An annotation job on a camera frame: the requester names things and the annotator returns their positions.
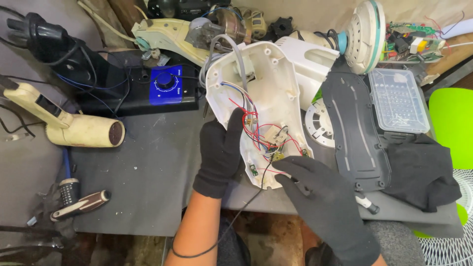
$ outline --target rotary knob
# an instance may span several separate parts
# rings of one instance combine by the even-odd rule
[[[174,86],[176,80],[172,74],[169,72],[162,72],[156,78],[156,83],[158,87],[162,89],[170,89]]]

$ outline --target hand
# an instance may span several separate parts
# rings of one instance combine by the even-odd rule
[[[332,248],[344,266],[368,266],[378,259],[380,246],[363,225],[347,179],[308,157],[289,156],[272,166],[309,189],[305,195],[286,175],[276,175],[299,216]]]
[[[202,164],[193,188],[198,193],[220,199],[240,163],[240,137],[243,131],[243,110],[236,108],[228,121],[228,129],[217,119],[201,129]]]

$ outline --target clear plastic storage box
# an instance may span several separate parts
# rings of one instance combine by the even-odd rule
[[[429,131],[429,121],[412,72],[375,68],[368,76],[381,129],[405,133]]]

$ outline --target floor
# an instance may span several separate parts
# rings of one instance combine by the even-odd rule
[[[222,213],[230,219],[235,214]],[[250,250],[252,266],[302,266],[297,216],[242,212],[234,228]],[[160,266],[165,246],[164,237],[81,233],[79,239],[81,257],[90,258],[91,266]],[[74,260],[63,265],[74,265]]]

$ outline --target gloved hand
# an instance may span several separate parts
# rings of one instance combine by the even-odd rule
[[[227,130],[217,119],[201,129],[202,164],[193,188],[200,194],[220,199],[240,163],[240,137],[243,131],[243,110],[236,108]]]
[[[347,179],[303,156],[289,156],[272,166],[309,189],[310,194],[304,195],[287,176],[276,175],[299,216],[332,248],[344,266],[371,266],[378,259],[380,246],[363,224]]]

